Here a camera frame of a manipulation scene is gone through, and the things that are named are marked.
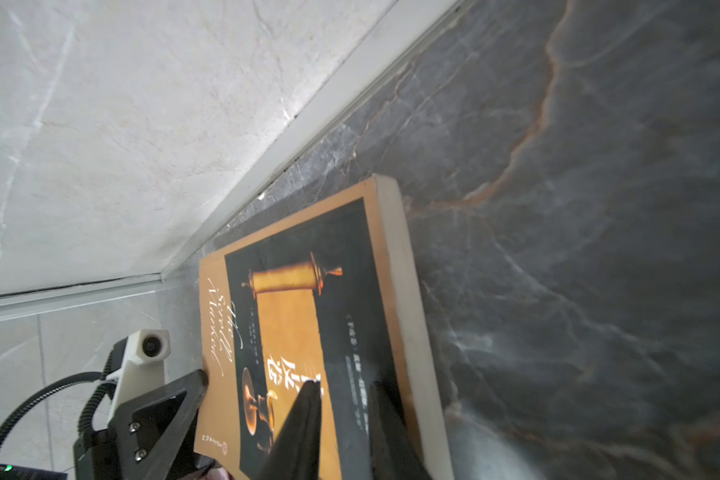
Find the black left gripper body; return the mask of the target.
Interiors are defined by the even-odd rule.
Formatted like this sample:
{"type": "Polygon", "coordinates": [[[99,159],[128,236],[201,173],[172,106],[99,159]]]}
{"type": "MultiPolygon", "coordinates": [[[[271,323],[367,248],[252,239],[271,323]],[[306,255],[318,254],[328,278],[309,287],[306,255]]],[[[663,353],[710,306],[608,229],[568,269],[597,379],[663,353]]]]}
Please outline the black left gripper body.
{"type": "Polygon", "coordinates": [[[77,479],[137,479],[156,445],[156,429],[133,422],[123,436],[113,428],[84,427],[73,446],[77,479]]]}

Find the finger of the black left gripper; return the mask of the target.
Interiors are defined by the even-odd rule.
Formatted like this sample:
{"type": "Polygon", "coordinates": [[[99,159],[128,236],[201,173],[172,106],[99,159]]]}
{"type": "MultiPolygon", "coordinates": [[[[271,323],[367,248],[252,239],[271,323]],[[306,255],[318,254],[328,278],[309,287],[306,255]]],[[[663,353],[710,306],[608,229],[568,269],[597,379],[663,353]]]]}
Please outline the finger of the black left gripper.
{"type": "Polygon", "coordinates": [[[123,479],[199,479],[209,461],[194,452],[208,378],[195,370],[119,406],[108,430],[123,479]]]}

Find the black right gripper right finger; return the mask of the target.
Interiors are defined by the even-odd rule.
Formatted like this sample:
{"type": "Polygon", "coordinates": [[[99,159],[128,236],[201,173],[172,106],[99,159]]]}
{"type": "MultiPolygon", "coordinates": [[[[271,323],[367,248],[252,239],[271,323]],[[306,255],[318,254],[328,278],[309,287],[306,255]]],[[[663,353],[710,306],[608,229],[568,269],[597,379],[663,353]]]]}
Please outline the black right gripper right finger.
{"type": "Polygon", "coordinates": [[[369,450],[375,480],[431,480],[414,450],[402,418],[384,386],[374,383],[368,392],[369,450]]]}

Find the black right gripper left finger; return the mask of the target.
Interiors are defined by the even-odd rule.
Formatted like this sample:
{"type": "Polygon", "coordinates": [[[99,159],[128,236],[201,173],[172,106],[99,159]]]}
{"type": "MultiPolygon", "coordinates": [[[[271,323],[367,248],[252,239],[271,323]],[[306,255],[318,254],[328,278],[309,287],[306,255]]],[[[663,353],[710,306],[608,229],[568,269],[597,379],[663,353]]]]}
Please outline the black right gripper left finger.
{"type": "Polygon", "coordinates": [[[321,425],[320,382],[306,381],[257,479],[318,479],[321,425]]]}

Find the brown and black book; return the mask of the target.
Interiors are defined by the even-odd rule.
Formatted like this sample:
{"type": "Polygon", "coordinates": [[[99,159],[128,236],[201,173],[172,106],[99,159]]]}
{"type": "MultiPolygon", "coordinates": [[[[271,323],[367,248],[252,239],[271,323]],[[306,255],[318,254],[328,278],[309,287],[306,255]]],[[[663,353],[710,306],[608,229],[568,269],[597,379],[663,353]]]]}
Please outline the brown and black book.
{"type": "Polygon", "coordinates": [[[381,384],[434,479],[453,475],[398,183],[374,176],[203,257],[208,389],[195,450],[252,479],[300,389],[320,387],[319,475],[368,479],[381,384]]]}

